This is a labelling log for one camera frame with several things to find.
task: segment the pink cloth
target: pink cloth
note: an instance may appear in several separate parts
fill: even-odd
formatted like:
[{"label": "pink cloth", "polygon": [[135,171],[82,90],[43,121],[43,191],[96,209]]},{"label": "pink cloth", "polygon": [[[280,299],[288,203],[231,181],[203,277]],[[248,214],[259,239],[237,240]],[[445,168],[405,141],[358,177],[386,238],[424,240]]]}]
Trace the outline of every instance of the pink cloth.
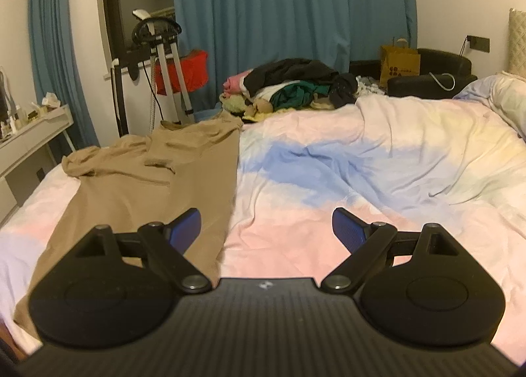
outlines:
[{"label": "pink cloth", "polygon": [[223,93],[230,95],[241,95],[241,79],[246,77],[252,70],[249,69],[235,76],[228,77],[227,81],[223,83]]}]

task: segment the tie-dye bedsheet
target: tie-dye bedsheet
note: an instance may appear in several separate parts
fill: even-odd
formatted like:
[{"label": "tie-dye bedsheet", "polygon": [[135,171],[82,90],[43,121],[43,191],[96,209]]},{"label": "tie-dye bedsheet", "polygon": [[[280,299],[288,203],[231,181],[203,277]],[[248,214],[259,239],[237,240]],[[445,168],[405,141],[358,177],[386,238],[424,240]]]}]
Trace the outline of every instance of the tie-dye bedsheet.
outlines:
[{"label": "tie-dye bedsheet", "polygon": [[482,104],[368,96],[244,131],[222,275],[313,276],[349,253],[342,206],[399,230],[442,224],[506,294],[494,344],[526,360],[526,145]]}]

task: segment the metal screw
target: metal screw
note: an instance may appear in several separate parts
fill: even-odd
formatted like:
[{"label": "metal screw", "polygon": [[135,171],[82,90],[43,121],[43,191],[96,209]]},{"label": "metal screw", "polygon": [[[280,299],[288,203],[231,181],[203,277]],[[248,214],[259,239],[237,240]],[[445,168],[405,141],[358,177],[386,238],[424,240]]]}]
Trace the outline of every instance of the metal screw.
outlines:
[{"label": "metal screw", "polygon": [[325,285],[331,289],[345,289],[351,286],[351,279],[341,274],[335,274],[325,279]]},{"label": "metal screw", "polygon": [[186,276],[182,280],[182,285],[187,289],[201,289],[208,285],[208,279],[200,274],[193,274],[192,276]]}]

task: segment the red bag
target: red bag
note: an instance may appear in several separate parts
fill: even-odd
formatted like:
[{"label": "red bag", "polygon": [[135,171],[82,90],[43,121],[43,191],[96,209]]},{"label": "red bag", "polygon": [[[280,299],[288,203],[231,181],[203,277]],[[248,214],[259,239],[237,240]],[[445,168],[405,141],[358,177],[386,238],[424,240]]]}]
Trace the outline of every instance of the red bag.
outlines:
[{"label": "red bag", "polygon": [[[207,58],[208,53],[206,53],[204,50],[192,50],[187,56],[181,58],[182,75],[185,77],[185,84],[188,92],[193,92],[194,90],[197,90],[207,84]],[[174,60],[168,60],[167,65],[172,89],[174,91],[181,92]],[[164,80],[162,79],[161,65],[159,62],[155,64],[155,83],[157,84],[157,93],[160,95],[166,95]]]}]

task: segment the blue curtain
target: blue curtain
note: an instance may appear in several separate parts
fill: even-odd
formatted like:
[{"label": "blue curtain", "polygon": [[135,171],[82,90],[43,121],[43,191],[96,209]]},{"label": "blue curtain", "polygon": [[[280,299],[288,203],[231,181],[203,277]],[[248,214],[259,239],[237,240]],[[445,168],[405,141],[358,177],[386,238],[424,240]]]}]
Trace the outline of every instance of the blue curtain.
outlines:
[{"label": "blue curtain", "polygon": [[318,59],[341,72],[376,59],[393,37],[416,45],[415,0],[175,0],[180,51],[209,53],[209,84],[190,94],[212,108],[227,77],[284,58]]},{"label": "blue curtain", "polygon": [[75,146],[98,145],[75,62],[69,0],[29,0],[29,30],[37,99],[54,92],[71,109]]}]

